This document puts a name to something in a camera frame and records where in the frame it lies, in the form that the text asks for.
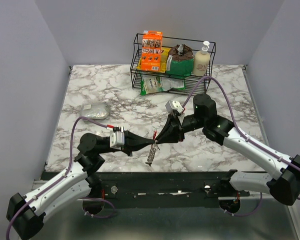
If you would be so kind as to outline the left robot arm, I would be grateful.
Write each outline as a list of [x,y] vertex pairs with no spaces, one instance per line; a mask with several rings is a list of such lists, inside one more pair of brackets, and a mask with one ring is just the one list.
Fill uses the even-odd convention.
[[105,162],[102,154],[123,152],[131,156],[155,141],[126,131],[114,131],[107,137],[86,133],[80,138],[79,154],[70,157],[67,168],[48,182],[25,195],[10,198],[6,238],[14,229],[23,240],[34,237],[44,223],[71,202],[82,198],[102,199],[101,182],[96,172]]

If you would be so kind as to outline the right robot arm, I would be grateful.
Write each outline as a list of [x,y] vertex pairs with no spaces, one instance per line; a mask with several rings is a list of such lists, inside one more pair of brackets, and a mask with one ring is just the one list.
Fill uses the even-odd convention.
[[167,122],[156,137],[157,144],[178,143],[185,133],[202,129],[211,141],[230,148],[265,170],[261,173],[236,171],[220,183],[220,191],[231,196],[237,191],[270,194],[278,202],[291,206],[300,194],[300,155],[280,153],[252,138],[232,121],[217,114],[216,103],[207,94],[193,99],[194,113],[185,116],[185,108],[177,101],[168,101]]

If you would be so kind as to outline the steel key organizer red handle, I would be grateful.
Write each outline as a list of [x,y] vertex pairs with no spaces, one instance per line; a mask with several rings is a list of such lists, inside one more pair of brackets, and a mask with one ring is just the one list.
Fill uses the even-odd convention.
[[147,160],[145,162],[145,164],[147,164],[148,166],[152,166],[152,163],[153,163],[154,158],[155,158],[155,154],[158,150],[160,150],[160,148],[157,144],[156,136],[157,136],[157,130],[155,130],[154,133],[153,133],[154,144],[151,145]]

